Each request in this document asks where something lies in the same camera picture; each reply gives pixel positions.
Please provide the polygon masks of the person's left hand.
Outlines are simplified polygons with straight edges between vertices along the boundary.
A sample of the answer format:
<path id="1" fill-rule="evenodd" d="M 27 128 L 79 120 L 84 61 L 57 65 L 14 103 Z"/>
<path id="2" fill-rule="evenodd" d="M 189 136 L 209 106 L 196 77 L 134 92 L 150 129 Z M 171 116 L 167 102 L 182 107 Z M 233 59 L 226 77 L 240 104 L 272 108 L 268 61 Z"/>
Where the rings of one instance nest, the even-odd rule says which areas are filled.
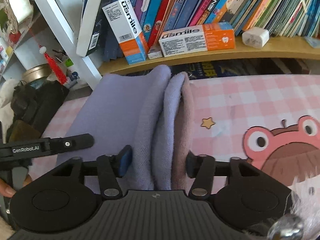
<path id="1" fill-rule="evenodd" d="M 23 186 L 27 186 L 32 181 L 33 180 L 31 178 L 31 176 L 27 175 L 24 182 L 23 182 Z M 11 198 L 15 193 L 16 193 L 16 191 L 11 186 L 9 186 L 5 181 L 0 179 L 0 194 L 3 197 Z"/>

